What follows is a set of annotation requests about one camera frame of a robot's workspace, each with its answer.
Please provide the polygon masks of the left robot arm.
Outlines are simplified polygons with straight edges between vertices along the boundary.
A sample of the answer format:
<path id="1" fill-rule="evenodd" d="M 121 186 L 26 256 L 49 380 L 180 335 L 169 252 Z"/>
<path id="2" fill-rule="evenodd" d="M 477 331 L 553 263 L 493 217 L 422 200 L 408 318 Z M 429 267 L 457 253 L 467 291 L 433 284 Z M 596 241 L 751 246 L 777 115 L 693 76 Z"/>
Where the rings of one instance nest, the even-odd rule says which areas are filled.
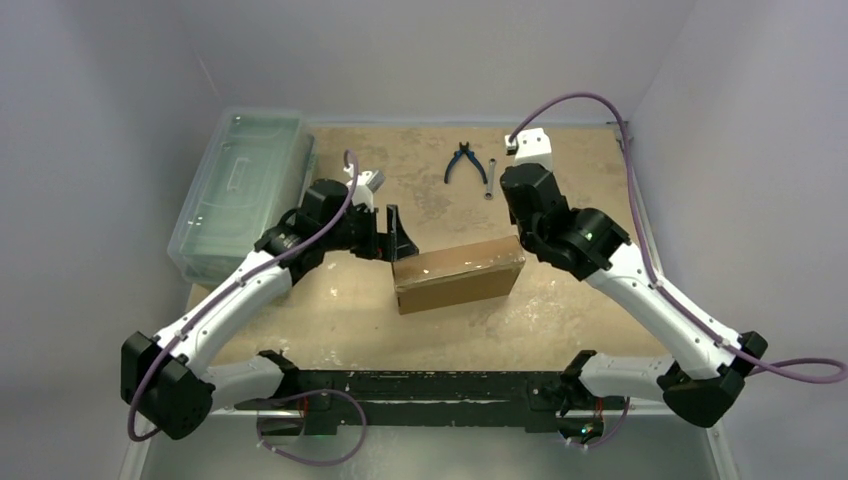
<path id="1" fill-rule="evenodd" d="M 320 179 L 299 207 L 266 230 L 236 270 L 212 293 L 153 336 L 136 332 L 121 347 L 120 394 L 129 405 L 128 433 L 144 416 L 156 432 L 178 440 L 210 412 L 264 400 L 284 409 L 297 399 L 297 368 L 281 354 L 262 351 L 248 361 L 215 367 L 218 352 L 273 300 L 288 294 L 326 253 L 394 262 L 418 252 L 390 204 L 387 229 L 378 229 L 374 195 L 385 178 L 365 171 L 347 183 Z"/>

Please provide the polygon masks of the brown cardboard express box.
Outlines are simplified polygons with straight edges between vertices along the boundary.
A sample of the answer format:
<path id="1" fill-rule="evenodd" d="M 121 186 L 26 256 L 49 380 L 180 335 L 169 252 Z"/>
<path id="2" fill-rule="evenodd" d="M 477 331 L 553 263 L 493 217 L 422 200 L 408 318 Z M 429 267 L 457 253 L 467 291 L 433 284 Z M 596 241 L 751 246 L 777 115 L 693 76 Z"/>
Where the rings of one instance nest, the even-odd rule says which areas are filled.
<path id="1" fill-rule="evenodd" d="M 401 315 L 510 295 L 525 265 L 515 235 L 435 250 L 392 264 Z"/>

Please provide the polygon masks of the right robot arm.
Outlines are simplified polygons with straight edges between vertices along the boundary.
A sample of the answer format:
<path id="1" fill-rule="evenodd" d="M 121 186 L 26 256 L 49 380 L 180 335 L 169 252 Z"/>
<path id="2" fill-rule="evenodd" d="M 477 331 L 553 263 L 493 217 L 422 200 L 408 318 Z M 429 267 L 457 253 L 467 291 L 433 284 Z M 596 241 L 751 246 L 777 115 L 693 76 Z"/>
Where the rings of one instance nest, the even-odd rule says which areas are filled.
<path id="1" fill-rule="evenodd" d="M 570 207 L 543 166 L 510 166 L 500 186 L 527 252 L 614 300 L 668 351 L 657 357 L 580 351 L 561 374 L 563 411 L 629 397 L 662 402 L 698 427 L 715 425 L 744 389 L 767 340 L 723 325 L 674 285 L 650 280 L 627 232 L 598 209 Z"/>

